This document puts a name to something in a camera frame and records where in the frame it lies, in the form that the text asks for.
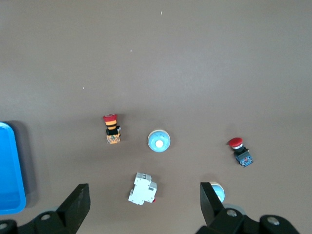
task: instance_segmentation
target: red cap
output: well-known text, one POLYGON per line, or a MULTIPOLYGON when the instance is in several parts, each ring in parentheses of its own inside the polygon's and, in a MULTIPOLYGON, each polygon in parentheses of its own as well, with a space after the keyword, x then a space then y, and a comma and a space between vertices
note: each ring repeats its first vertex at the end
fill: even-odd
POLYGON ((117 115, 116 114, 109 114, 107 116, 103 116, 103 119, 105 122, 113 121, 113 120, 117 119, 117 115))
POLYGON ((237 147, 240 146, 243 143, 243 139, 240 137, 235 137, 232 140, 229 141, 229 146, 231 147, 237 147))

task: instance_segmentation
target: screw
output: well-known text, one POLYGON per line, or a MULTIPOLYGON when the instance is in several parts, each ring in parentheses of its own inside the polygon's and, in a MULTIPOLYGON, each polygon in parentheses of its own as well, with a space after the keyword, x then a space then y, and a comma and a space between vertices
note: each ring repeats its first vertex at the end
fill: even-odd
POLYGON ((51 216, 49 214, 45 214, 44 216, 41 217, 41 220, 47 220, 49 219, 51 216))
POLYGON ((227 210, 226 213, 228 214, 228 216, 231 216, 231 217, 236 217, 237 216, 237 214, 236 214, 236 212, 234 210, 227 210))
POLYGON ((0 224, 0 230, 5 229, 7 226, 8 226, 7 223, 0 224))
POLYGON ((268 217, 268 222, 273 224, 273 225, 279 225, 279 221, 272 216, 268 217))

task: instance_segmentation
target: blue disc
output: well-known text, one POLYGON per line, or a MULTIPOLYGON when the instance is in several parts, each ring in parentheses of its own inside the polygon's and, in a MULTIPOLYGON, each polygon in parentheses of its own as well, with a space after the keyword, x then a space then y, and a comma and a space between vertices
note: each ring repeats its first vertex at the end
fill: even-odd
POLYGON ((169 148, 170 136, 164 130, 156 130, 150 133, 147 143, 151 150, 161 153, 169 148))
POLYGON ((219 185, 218 183, 211 183, 211 186, 214 189, 215 194, 218 196, 220 201, 223 202, 225 199, 225 193, 224 193, 224 189, 222 188, 222 186, 219 185))

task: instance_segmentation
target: gray floor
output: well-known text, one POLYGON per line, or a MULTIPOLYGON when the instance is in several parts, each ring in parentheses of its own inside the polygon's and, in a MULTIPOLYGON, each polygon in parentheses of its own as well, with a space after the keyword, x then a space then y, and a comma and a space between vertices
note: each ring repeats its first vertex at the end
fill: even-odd
POLYGON ((311 232, 312 1, 0 0, 0 121, 17 126, 28 222, 89 183, 78 233, 195 233, 199 183, 311 232), (122 141, 105 143, 102 116, 122 141), (168 151, 147 146, 154 129, 168 151), (242 168, 226 145, 240 136, 242 168), (156 203, 127 200, 136 172, 156 203))

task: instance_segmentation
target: white plastic block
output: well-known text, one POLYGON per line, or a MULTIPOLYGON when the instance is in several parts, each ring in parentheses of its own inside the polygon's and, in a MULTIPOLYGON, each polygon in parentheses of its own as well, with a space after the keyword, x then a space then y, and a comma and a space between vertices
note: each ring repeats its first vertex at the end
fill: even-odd
POLYGON ((157 191, 157 184, 152 182, 152 177, 144 173, 137 173, 135 186, 130 191, 129 201, 137 205, 143 205, 145 201, 153 202, 157 191))

